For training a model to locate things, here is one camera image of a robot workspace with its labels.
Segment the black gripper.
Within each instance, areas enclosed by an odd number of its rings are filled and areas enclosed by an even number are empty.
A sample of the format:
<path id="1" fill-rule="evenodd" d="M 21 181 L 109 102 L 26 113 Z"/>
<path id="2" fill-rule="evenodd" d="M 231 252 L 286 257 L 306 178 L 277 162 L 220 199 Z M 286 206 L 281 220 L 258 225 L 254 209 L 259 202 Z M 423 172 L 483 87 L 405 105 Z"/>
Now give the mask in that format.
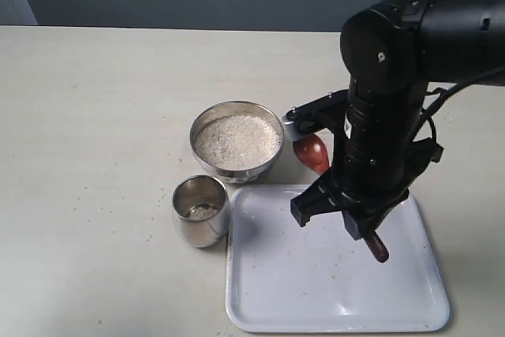
<path id="1" fill-rule="evenodd" d="M 341 212 L 353 240 L 376 232 L 391 210 L 408 196 L 411 134 L 421 115 L 428 82 L 414 81 L 379 93 L 352 80 L 347 92 L 337 167 L 290 201 L 300 227 L 315 215 Z"/>

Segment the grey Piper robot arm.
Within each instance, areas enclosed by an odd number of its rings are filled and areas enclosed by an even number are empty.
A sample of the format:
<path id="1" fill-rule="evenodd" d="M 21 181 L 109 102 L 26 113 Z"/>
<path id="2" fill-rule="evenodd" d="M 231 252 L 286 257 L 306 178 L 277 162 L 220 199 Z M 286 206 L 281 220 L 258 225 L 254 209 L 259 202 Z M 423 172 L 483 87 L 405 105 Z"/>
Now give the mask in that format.
<path id="1" fill-rule="evenodd" d="M 341 212 L 352 238 L 370 240 L 411 183 L 440 160 L 423 124 L 471 84 L 504 82 L 504 0 L 383 0 L 342 27 L 347 89 L 288 111 L 294 140 L 322 129 L 333 162 L 290 205 L 305 225 Z"/>

